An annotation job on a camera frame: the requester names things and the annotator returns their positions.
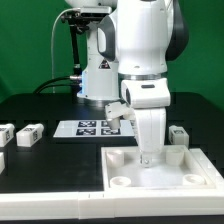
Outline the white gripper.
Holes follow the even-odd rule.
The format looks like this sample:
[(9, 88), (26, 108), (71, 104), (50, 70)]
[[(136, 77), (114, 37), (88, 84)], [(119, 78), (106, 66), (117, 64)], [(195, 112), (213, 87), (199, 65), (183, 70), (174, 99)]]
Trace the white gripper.
[(142, 166), (153, 166), (153, 154), (164, 145), (166, 127), (166, 107), (170, 105), (171, 96), (167, 79), (133, 81), (121, 83), (122, 98), (134, 114), (137, 142), (141, 152)]

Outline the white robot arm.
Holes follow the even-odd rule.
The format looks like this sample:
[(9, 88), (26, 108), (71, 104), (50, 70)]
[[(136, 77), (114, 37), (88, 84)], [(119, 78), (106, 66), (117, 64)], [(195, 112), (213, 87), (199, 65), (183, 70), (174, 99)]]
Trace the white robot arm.
[(112, 129), (120, 119), (133, 122), (140, 162), (148, 167), (164, 146), (166, 110), (171, 96), (167, 62), (185, 49), (189, 34), (178, 0), (65, 0), (72, 7), (99, 4), (114, 11), (97, 28), (98, 52), (118, 63), (120, 102), (105, 106)]

